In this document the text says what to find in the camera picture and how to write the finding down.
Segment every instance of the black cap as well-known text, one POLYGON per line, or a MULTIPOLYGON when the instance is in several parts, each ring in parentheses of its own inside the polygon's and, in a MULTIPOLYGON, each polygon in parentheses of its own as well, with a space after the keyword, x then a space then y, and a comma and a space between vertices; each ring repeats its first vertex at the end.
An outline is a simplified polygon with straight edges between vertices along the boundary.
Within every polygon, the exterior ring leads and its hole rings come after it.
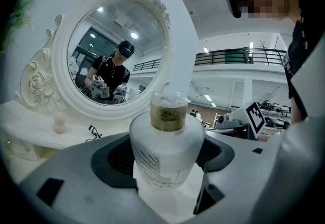
POLYGON ((131 44, 129 41, 120 42, 120 44, 118 45, 118 50, 122 51, 123 48, 129 49, 132 54, 134 53, 134 45, 131 44))

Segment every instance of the white wall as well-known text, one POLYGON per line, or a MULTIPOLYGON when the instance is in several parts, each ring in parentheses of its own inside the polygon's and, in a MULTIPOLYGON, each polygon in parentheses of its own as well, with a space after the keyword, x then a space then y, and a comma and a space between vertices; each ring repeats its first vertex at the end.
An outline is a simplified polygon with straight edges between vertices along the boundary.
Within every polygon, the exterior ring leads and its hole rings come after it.
POLYGON ((86 32, 89 30, 91 27, 91 23, 88 19, 83 20, 81 23, 78 24, 76 29, 74 30, 69 46, 68 46, 68 56, 71 56, 76 47, 78 46, 80 40, 84 37, 86 32))
POLYGON ((161 55, 163 54, 163 50, 157 50, 153 52, 149 52, 148 54, 143 55, 139 60, 138 63, 143 63, 147 61, 152 61, 155 59, 161 59, 161 55))
MULTIPOLYGON (((36 51, 47 41, 48 28, 55 28, 55 17, 72 14, 83 0, 35 0, 33 11, 34 31, 28 25, 13 32, 16 46, 6 50, 4 81, 0 93, 0 103, 13 98, 19 89, 24 67, 36 51)), ((161 0, 167 7, 172 25, 174 52, 169 75, 169 90, 187 94, 195 54, 198 49, 198 36, 193 22, 182 0, 161 0)))
POLYGON ((140 84, 137 80, 135 79, 129 79, 128 83, 127 83, 127 91, 126 91, 126 95, 125 95, 125 99, 128 101, 128 95, 130 93, 131 89, 139 89, 140 84))
POLYGON ((209 51, 249 47, 250 42, 254 42, 254 48, 262 48, 259 46, 260 40, 265 42, 265 48, 273 49, 278 35, 276 33, 247 32, 214 36, 199 41, 198 53, 204 52, 205 47, 209 51))
POLYGON ((280 35, 281 35, 281 43, 282 45, 285 46, 285 50, 287 51, 290 43, 293 41, 293 37, 292 35, 285 35, 285 34, 280 34, 280 35))
POLYGON ((137 52, 134 52, 131 58, 128 59, 125 63, 123 63, 123 65, 127 67, 127 69, 132 73, 135 64, 138 64, 140 59, 141 55, 137 52))

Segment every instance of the person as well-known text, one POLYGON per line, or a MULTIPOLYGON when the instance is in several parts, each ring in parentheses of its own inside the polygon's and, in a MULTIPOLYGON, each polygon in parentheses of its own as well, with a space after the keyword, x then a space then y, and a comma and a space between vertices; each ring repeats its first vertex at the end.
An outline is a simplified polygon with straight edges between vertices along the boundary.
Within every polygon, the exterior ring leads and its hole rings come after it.
POLYGON ((126 86, 128 83, 130 72, 123 63, 132 56, 134 49, 129 41, 122 41, 108 58, 99 56, 91 65, 85 79, 86 87, 91 86, 93 75, 101 76, 110 89, 110 96, 107 100, 112 100, 117 86, 121 84, 126 86))
POLYGON ((197 115, 195 114, 195 109, 192 109, 192 112, 190 113, 190 115, 192 115, 193 117, 197 117, 197 115))
POLYGON ((291 124, 303 120, 305 107, 291 78, 317 45, 325 29, 322 5, 317 0, 229 0, 232 14, 239 18, 247 10, 249 17, 288 18, 295 24, 292 42, 283 59, 291 99, 291 124))
POLYGON ((202 122, 201 115, 197 110, 195 111, 195 114, 197 116, 198 121, 202 122))

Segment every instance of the small white bottle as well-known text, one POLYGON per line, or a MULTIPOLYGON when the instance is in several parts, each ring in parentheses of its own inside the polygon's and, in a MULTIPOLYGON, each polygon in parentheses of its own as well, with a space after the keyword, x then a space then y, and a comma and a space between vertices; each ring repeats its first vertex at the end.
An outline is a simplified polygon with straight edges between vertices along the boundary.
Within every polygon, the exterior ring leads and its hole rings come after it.
POLYGON ((53 131, 58 134, 66 131, 66 116, 62 112, 54 115, 53 131))
POLYGON ((155 93, 150 112, 130 125, 140 176, 157 189, 174 189, 187 179, 204 141, 205 130, 187 115, 188 100, 179 93, 155 93))

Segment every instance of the black slot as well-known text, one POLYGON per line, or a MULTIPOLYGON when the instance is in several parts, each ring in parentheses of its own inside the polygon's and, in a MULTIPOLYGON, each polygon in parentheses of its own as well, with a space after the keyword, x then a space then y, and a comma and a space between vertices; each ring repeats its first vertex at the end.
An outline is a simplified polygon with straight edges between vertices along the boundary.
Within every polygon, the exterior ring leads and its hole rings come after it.
POLYGON ((209 192, 206 191, 205 188, 203 188, 201 190, 201 193, 197 199, 197 204, 194 207, 193 214, 196 215, 196 214, 199 214, 199 213, 205 211, 206 209, 210 208, 211 206, 216 204, 218 201, 220 201, 224 197, 222 192, 219 191, 219 189, 212 184, 210 184, 208 186, 208 190, 209 190, 209 192))
POLYGON ((107 162, 116 171, 133 177, 134 155, 130 139, 117 145, 107 155, 107 162))
POLYGON ((48 178, 40 190, 37 192, 37 197, 39 197, 47 205, 52 206, 53 201, 61 189, 63 183, 63 180, 48 178))
POLYGON ((262 151, 263 151, 262 148, 255 148, 252 152, 254 152, 254 153, 258 153, 258 154, 261 154, 262 151))
POLYGON ((196 163, 199 167, 204 169, 204 164, 207 161, 217 157, 220 153, 221 153, 221 149, 219 146, 205 139, 196 163))

